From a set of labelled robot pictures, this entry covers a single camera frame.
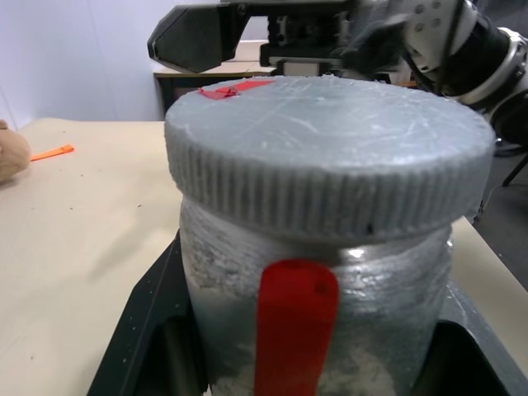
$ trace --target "desk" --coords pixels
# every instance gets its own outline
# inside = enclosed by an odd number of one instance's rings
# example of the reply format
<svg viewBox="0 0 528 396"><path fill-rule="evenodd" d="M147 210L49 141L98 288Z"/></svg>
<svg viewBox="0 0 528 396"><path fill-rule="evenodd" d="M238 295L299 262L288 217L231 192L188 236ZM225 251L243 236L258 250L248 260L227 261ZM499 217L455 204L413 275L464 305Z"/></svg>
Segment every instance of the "desk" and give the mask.
<svg viewBox="0 0 528 396"><path fill-rule="evenodd" d="M0 186L0 394L86 394L130 291L171 242L182 200L161 122L38 120L32 163ZM528 293L464 219L453 276L528 374Z"/></svg>
<svg viewBox="0 0 528 396"><path fill-rule="evenodd" d="M162 68L154 72L154 77L161 88L163 111L167 111L178 97L196 88L240 78L269 76L273 70L262 67L258 61L229 61L203 73L182 73Z"/></svg>

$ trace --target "orange object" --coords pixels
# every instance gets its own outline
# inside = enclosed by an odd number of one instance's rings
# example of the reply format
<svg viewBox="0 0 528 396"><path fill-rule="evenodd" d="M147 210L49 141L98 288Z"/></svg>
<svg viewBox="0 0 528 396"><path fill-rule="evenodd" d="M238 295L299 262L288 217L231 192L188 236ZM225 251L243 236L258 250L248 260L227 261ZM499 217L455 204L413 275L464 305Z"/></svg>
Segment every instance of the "orange object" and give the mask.
<svg viewBox="0 0 528 396"><path fill-rule="evenodd" d="M31 156L31 161L38 161L39 159L45 159L54 157L55 155L61 155L71 153L75 148L71 144L66 144L63 147L56 148L55 150L46 151L45 153L35 154Z"/></svg>

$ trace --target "brown plush toy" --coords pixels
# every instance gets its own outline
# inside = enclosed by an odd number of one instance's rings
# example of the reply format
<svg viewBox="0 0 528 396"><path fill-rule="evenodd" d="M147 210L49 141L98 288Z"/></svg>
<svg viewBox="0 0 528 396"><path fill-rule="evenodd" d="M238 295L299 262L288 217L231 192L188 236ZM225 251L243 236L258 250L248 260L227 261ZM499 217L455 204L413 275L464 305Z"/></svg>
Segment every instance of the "brown plush toy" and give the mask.
<svg viewBox="0 0 528 396"><path fill-rule="evenodd" d="M0 182L26 169L31 160L30 145L0 120Z"/></svg>

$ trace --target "black holder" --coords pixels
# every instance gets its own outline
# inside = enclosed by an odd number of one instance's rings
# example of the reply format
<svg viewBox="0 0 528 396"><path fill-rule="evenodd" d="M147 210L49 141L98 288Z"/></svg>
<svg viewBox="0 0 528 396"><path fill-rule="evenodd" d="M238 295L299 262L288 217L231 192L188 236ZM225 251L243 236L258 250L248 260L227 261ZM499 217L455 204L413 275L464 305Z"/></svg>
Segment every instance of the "black holder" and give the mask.
<svg viewBox="0 0 528 396"><path fill-rule="evenodd" d="M527 395L528 380L474 303L447 287L412 396ZM200 396L208 385L177 235L132 290L88 396Z"/></svg>

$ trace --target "red tape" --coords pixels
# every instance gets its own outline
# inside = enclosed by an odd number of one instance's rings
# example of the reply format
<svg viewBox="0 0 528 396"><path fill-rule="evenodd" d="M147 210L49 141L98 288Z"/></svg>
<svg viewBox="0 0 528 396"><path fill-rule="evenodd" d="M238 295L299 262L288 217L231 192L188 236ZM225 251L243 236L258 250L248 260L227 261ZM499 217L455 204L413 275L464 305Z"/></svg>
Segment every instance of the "red tape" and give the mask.
<svg viewBox="0 0 528 396"><path fill-rule="evenodd" d="M247 91L248 89L253 89L256 87L262 87L273 83L273 80L247 80L239 84L231 85L228 87L221 87L215 89L214 91L206 91L204 88L198 90L203 96L208 97L209 99L225 99L226 97L234 97L238 95L241 91Z"/></svg>
<svg viewBox="0 0 528 396"><path fill-rule="evenodd" d="M338 299L336 277L317 262L286 260L264 270L255 396L316 396Z"/></svg>

